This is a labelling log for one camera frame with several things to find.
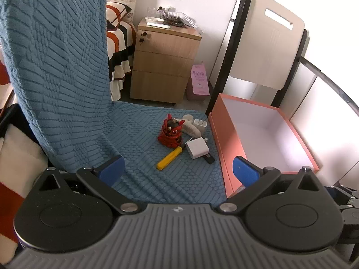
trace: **metal screw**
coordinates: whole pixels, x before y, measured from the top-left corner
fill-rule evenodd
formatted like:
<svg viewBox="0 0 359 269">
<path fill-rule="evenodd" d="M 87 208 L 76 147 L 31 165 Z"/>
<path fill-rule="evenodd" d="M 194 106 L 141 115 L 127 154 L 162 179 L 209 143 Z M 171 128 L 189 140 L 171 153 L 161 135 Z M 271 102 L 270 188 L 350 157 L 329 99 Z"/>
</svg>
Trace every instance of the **metal screw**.
<svg viewBox="0 0 359 269">
<path fill-rule="evenodd" d="M 121 210 L 124 212 L 134 212 L 138 209 L 138 206 L 136 203 L 128 202 L 124 203 L 120 206 Z"/>
<path fill-rule="evenodd" d="M 230 203 L 230 202 L 225 202 L 222 203 L 219 206 L 219 209 L 222 210 L 223 212 L 233 212 L 237 210 L 237 205 L 235 205 L 234 203 Z"/>
</svg>

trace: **red figurine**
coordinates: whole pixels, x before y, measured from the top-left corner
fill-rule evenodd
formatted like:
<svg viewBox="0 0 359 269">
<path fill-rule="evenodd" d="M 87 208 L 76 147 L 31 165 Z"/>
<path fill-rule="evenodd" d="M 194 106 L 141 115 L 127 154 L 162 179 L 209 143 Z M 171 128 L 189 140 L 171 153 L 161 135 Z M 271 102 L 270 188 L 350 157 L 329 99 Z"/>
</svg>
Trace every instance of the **red figurine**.
<svg viewBox="0 0 359 269">
<path fill-rule="evenodd" d="M 167 118 L 163 121 L 161 133 L 158 136 L 158 141 L 168 148 L 177 148 L 182 143 L 182 124 L 185 120 L 177 122 L 168 114 Z"/>
</svg>

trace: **white plate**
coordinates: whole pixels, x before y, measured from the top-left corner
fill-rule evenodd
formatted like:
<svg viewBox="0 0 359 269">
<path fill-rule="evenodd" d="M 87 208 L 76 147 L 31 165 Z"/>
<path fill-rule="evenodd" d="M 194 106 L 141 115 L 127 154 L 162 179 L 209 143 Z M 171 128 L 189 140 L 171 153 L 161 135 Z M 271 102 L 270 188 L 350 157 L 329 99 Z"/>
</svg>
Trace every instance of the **white plate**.
<svg viewBox="0 0 359 269">
<path fill-rule="evenodd" d="M 146 21 L 149 23 L 158 23 L 158 24 L 164 23 L 164 19 L 156 18 L 156 17 L 146 17 Z"/>
</svg>

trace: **nightstand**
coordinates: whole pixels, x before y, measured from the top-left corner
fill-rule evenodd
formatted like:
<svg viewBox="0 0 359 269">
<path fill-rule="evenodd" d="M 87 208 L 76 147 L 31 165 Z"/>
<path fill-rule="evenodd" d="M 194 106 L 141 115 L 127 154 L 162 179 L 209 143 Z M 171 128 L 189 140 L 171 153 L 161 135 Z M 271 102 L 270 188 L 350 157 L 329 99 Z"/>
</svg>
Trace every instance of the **nightstand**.
<svg viewBox="0 0 359 269">
<path fill-rule="evenodd" d="M 130 97 L 182 102 L 201 39 L 194 28 L 158 28 L 148 26 L 143 18 L 138 25 Z"/>
</svg>

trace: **yellow screwdriver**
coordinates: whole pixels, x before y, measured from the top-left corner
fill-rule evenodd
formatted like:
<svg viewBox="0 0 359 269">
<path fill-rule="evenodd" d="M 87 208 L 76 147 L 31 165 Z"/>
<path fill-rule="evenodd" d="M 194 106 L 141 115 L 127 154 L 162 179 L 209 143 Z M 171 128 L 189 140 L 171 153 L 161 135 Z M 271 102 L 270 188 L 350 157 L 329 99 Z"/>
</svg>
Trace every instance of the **yellow screwdriver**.
<svg viewBox="0 0 359 269">
<path fill-rule="evenodd" d="M 171 153 L 169 153 L 167 156 L 165 156 L 159 163 L 157 164 L 158 170 L 163 170 L 167 167 L 169 163 L 171 163 L 182 151 L 186 148 L 186 144 L 193 140 L 193 137 L 191 137 L 187 142 L 181 144 L 179 147 L 175 148 Z"/>
</svg>

